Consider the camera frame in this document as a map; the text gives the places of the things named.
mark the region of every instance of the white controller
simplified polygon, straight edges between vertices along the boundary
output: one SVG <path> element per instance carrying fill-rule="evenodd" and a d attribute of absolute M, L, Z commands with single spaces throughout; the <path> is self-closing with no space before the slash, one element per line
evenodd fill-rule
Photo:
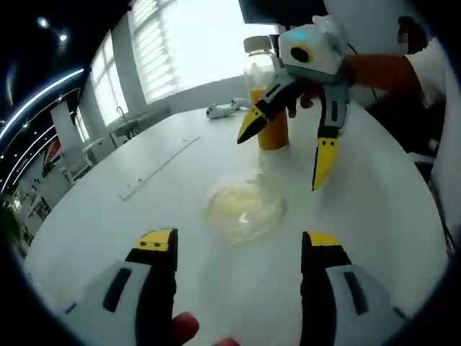
<path fill-rule="evenodd" d="M 228 117 L 233 114 L 237 109 L 234 107 L 218 107 L 211 105 L 207 108 L 208 119 L 218 119 L 219 117 Z"/>
<path fill-rule="evenodd" d="M 234 107 L 236 110 L 239 110 L 242 107 L 251 108 L 251 106 L 253 106 L 253 102 L 249 99 L 244 99 L 243 97 L 236 97 L 235 99 L 232 99 L 230 106 Z"/>

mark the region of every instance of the white table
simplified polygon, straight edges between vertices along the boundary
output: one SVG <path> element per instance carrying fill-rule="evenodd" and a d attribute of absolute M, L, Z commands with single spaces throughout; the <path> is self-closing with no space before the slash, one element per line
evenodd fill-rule
<path fill-rule="evenodd" d="M 80 179 L 37 233 L 27 271 L 52 309 L 61 309 L 124 259 L 140 235 L 177 227 L 174 313 L 192 311 L 201 324 L 188 345 L 229 334 L 242 345 L 298 345 L 301 234 L 325 231 L 385 285 L 394 305 L 414 313 L 447 263 L 431 194 L 403 149 L 354 103 L 334 170 L 311 192 L 319 118 L 318 104 L 299 110 L 290 120 L 290 146 L 265 154 L 264 169 L 287 200 L 284 218 L 265 236 L 229 244 L 207 228 L 208 189 L 257 168 L 259 149 L 255 138 L 236 145 L 242 114 L 210 121 L 195 110 L 153 126 Z"/>

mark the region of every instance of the human hand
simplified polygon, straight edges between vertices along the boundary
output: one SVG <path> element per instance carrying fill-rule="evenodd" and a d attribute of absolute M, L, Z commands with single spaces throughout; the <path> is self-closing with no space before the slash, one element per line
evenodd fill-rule
<path fill-rule="evenodd" d="M 302 108 L 311 108 L 313 106 L 312 99 L 316 98 L 319 93 L 319 84 L 310 84 L 309 87 L 304 91 L 304 94 L 300 97 L 300 105 Z M 293 98 L 287 103 L 288 116 L 296 116 L 296 102 L 297 99 Z"/>
<path fill-rule="evenodd" d="M 177 346 L 184 345 L 191 340 L 199 331 L 200 325 L 197 319 L 190 312 L 183 312 L 173 318 L 173 336 L 174 344 Z M 213 346 L 239 346 L 232 338 L 219 341 Z"/>

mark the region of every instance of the juice bottle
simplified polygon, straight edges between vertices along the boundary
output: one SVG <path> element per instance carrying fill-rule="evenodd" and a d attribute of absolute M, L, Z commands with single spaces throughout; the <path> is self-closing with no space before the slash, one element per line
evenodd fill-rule
<path fill-rule="evenodd" d="M 272 82 L 279 62 L 271 53 L 268 36 L 253 36 L 244 40 L 243 46 L 249 54 L 245 69 L 245 83 L 253 103 L 259 101 L 267 85 Z M 287 114 L 283 110 L 258 133 L 259 147 L 265 150 L 283 148 L 288 144 Z"/>

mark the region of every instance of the orange juice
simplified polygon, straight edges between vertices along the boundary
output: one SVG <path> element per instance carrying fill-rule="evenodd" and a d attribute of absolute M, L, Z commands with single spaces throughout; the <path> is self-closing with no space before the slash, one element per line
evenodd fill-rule
<path fill-rule="evenodd" d="M 257 103 L 266 88 L 252 89 L 250 91 L 251 101 Z M 265 150 L 275 150 L 283 148 L 288 144 L 288 124 L 287 113 L 281 111 L 273 121 L 266 125 L 258 133 L 259 147 Z"/>

